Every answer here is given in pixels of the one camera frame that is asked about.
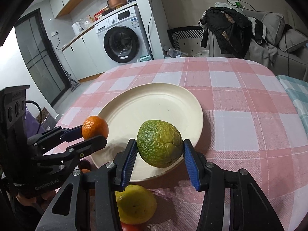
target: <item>tiled floor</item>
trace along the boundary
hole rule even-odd
[[[59,114],[56,121],[59,121],[63,114],[69,109],[70,106],[78,99],[81,94],[86,91],[86,89],[94,82],[88,81],[80,84],[74,92],[71,92],[70,89],[60,98],[60,100],[53,106],[53,109]]]

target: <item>sliding glass door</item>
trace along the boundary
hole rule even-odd
[[[53,106],[67,91],[69,82],[47,37],[39,9],[22,17],[15,32],[29,73]]]

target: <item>washing machine door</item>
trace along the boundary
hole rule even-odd
[[[136,33],[125,26],[111,28],[104,37],[107,55],[118,63],[128,63],[134,59],[139,51],[139,45]]]

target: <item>blue checkered cloth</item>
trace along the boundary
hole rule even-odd
[[[276,77],[293,102],[308,136],[308,83],[285,75]]]

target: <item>hand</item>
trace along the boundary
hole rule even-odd
[[[41,197],[45,200],[42,202],[41,204],[41,208],[43,210],[46,210],[48,205],[50,204],[50,202],[52,201],[52,199],[54,198],[54,196],[56,195],[56,191],[50,191],[50,192],[46,192],[44,194],[41,195]],[[18,195],[16,196],[17,200],[19,201],[20,204],[28,207],[28,206],[32,206],[32,204],[36,203],[36,197],[27,199],[26,197],[24,197],[22,194],[18,193]]]

